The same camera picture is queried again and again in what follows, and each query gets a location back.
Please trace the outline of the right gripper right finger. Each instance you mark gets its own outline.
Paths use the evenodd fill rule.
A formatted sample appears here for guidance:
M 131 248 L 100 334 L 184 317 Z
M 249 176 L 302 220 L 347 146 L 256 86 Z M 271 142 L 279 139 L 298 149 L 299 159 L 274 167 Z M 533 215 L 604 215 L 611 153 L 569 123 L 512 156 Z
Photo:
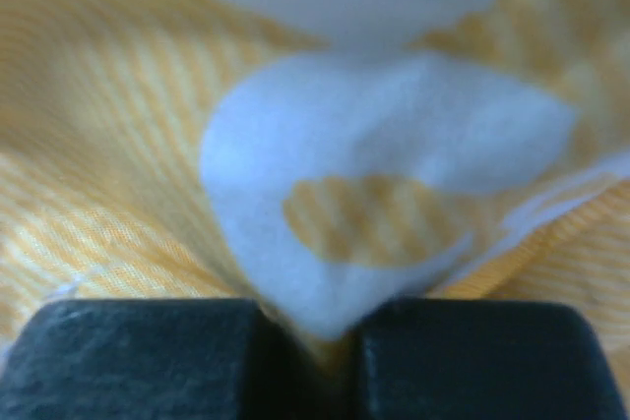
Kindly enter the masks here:
M 567 306 L 400 299 L 358 341 L 358 419 L 628 416 L 593 329 Z

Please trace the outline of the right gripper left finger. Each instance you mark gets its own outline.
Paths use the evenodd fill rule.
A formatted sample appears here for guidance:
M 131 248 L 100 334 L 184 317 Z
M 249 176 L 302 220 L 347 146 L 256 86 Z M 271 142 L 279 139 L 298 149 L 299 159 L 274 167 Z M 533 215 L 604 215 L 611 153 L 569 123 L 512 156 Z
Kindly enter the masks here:
M 316 419 L 280 330 L 237 299 L 65 301 L 11 348 L 5 419 Z

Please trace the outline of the blue cartoon pillowcase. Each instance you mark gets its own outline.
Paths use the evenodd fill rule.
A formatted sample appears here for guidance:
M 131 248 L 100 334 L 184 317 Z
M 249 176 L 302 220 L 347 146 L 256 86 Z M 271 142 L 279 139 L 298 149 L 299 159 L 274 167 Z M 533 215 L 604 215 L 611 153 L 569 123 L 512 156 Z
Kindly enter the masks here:
M 337 371 L 397 295 L 629 366 L 629 0 L 1 0 L 1 293 L 252 297 Z

